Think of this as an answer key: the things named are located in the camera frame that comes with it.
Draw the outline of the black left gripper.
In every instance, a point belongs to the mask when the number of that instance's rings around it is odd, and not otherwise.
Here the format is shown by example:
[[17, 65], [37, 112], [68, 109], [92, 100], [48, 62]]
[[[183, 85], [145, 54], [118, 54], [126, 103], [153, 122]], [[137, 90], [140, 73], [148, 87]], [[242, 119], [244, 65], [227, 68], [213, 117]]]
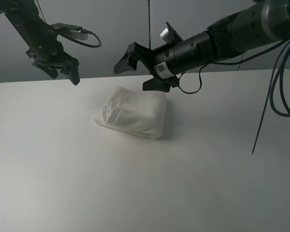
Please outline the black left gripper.
[[60, 73], [66, 75], [73, 85], [78, 85], [79, 77], [79, 61], [76, 58], [68, 58], [61, 42], [53, 44], [28, 43], [27, 56], [33, 59], [33, 67], [37, 67], [52, 79], [58, 77], [56, 69], [61, 69]]

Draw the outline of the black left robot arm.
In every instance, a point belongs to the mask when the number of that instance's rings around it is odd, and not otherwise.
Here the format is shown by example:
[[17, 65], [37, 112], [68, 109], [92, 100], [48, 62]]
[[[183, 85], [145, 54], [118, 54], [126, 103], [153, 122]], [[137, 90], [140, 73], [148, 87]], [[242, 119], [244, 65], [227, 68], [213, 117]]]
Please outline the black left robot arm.
[[0, 14], [7, 17], [28, 45], [26, 54], [34, 60], [34, 67], [52, 79], [62, 73], [75, 86], [79, 84], [79, 61], [64, 51], [58, 34], [44, 25], [33, 0], [0, 0]]

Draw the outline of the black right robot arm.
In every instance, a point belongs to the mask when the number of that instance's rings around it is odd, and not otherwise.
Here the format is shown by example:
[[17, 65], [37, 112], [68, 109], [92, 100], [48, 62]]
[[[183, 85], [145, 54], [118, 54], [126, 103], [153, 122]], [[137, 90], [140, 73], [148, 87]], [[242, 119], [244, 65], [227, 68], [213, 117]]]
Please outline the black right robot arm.
[[114, 73], [134, 71], [141, 61], [152, 75], [152, 79], [143, 83], [143, 90], [169, 92], [179, 86], [177, 75], [180, 73], [216, 64], [264, 45], [281, 45], [290, 38], [290, 0], [259, 0], [185, 40], [169, 23], [166, 25], [161, 34], [164, 45], [151, 50], [131, 43], [114, 66]]

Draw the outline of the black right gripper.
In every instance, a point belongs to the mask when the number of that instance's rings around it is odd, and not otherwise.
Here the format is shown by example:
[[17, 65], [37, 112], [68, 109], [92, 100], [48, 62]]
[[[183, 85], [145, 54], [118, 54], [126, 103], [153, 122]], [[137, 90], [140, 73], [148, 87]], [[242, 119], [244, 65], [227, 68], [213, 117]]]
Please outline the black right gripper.
[[151, 50], [134, 42], [123, 57], [114, 66], [114, 74], [136, 71], [138, 62], [142, 62], [152, 75], [152, 79], [143, 83], [143, 91], [169, 92], [171, 87], [179, 87], [179, 79], [168, 67], [174, 58], [174, 45], [163, 45]]

